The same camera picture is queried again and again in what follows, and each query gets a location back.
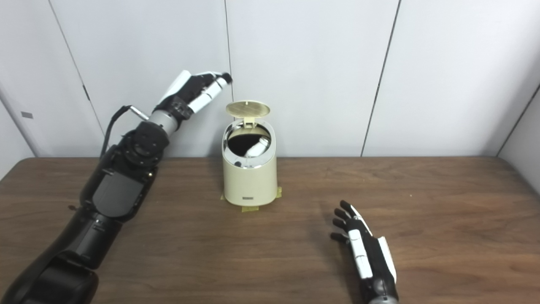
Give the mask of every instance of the black robotic arm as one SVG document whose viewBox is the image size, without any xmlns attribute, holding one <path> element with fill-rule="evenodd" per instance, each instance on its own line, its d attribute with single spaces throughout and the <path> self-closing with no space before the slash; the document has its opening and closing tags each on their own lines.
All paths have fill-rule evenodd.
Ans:
<svg viewBox="0 0 540 304">
<path fill-rule="evenodd" d="M 231 82 L 227 73 L 183 71 L 152 115 L 139 113 L 145 121 L 106 151 L 111 124 L 99 164 L 80 194 L 80 207 L 60 236 L 11 284 L 1 304 L 90 303 L 98 286 L 92 270 L 122 225 L 137 214 L 168 138 Z"/>
</svg>

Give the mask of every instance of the open lid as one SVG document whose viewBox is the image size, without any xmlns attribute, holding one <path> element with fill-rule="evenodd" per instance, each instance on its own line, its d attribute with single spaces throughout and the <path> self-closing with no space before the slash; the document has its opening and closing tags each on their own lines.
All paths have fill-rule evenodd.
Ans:
<svg viewBox="0 0 540 304">
<path fill-rule="evenodd" d="M 227 105 L 227 113 L 236 118 L 244 119 L 244 128 L 253 128 L 255 118 L 261 118 L 270 113 L 270 108 L 255 100 L 242 100 Z"/>
</svg>

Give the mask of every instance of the white wall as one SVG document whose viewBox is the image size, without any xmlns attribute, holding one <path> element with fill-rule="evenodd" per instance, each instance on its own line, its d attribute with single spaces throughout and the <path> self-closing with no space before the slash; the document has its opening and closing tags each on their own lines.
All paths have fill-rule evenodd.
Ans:
<svg viewBox="0 0 540 304">
<path fill-rule="evenodd" d="M 532 100 L 499 157 L 511 163 L 540 193 L 540 94 Z"/>
<path fill-rule="evenodd" d="M 496 155 L 540 83 L 540 2 L 403 1 L 364 156 Z"/>
<path fill-rule="evenodd" d="M 272 113 L 279 156 L 360 156 L 397 1 L 227 1 L 235 100 Z"/>
<path fill-rule="evenodd" d="M 48 2 L 0 1 L 0 41 L 0 96 L 38 156 L 98 155 L 103 133 Z"/>
<path fill-rule="evenodd" d="M 235 82 L 170 156 L 219 153 L 233 95 L 270 105 L 280 156 L 495 155 L 540 83 L 534 0 L 402 1 L 374 108 L 397 0 L 51 3 L 0 3 L 0 96 L 38 156 L 97 156 L 183 69 Z"/>
<path fill-rule="evenodd" d="M 21 132 L 0 101 L 0 180 L 20 160 L 33 157 L 33 153 L 24 140 Z"/>
<path fill-rule="evenodd" d="M 101 125 L 125 104 L 151 113 L 182 70 L 229 71 L 223 1 L 53 0 Z M 171 156 L 217 154 L 225 126 L 232 121 L 227 89 L 203 111 L 184 122 L 167 149 Z M 139 118 L 125 114 L 111 143 L 135 128 Z"/>
</svg>

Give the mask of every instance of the black cable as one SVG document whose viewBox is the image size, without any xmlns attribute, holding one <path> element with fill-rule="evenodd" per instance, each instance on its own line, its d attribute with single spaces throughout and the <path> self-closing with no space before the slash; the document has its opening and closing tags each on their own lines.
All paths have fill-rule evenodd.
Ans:
<svg viewBox="0 0 540 304">
<path fill-rule="evenodd" d="M 107 132 L 105 132 L 105 140 L 103 141 L 103 147 L 102 152 L 99 155 L 99 158 L 102 158 L 103 155 L 105 155 L 105 152 L 107 151 L 107 146 L 109 145 L 109 137 L 111 136 L 111 130 L 112 126 L 116 122 L 117 119 L 122 116 L 123 113 L 126 113 L 130 109 L 130 105 L 123 105 L 116 113 L 111 117 L 111 122 L 109 122 L 109 126 L 107 127 Z"/>
</svg>

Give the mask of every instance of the robot finger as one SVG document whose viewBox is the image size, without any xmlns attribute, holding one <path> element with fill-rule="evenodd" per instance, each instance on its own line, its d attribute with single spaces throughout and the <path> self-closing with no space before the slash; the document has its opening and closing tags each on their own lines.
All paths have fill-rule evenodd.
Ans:
<svg viewBox="0 0 540 304">
<path fill-rule="evenodd" d="M 341 209 L 334 209 L 334 214 L 345 221 L 350 219 L 350 215 Z"/>
<path fill-rule="evenodd" d="M 343 233 L 332 232 L 332 233 L 330 233 L 330 238 L 332 240 L 334 240 L 334 241 L 338 241 L 338 242 L 343 243 L 343 244 L 349 244 L 350 243 L 349 236 L 347 236 L 346 234 L 343 234 Z"/>
<path fill-rule="evenodd" d="M 360 213 L 358 213 L 358 211 L 356 211 L 356 209 L 353 207 L 353 205 L 349 204 L 348 202 L 346 201 L 341 201 L 339 203 L 339 206 L 341 208 L 343 208 L 343 210 L 345 210 L 351 217 L 354 217 L 354 216 L 360 216 Z"/>
<path fill-rule="evenodd" d="M 347 228 L 347 226 L 345 225 L 345 221 L 342 220 L 342 219 L 333 219 L 332 224 L 334 224 L 334 226 L 336 226 L 338 228 L 341 228 L 343 230 L 345 230 L 345 228 Z"/>
</svg>

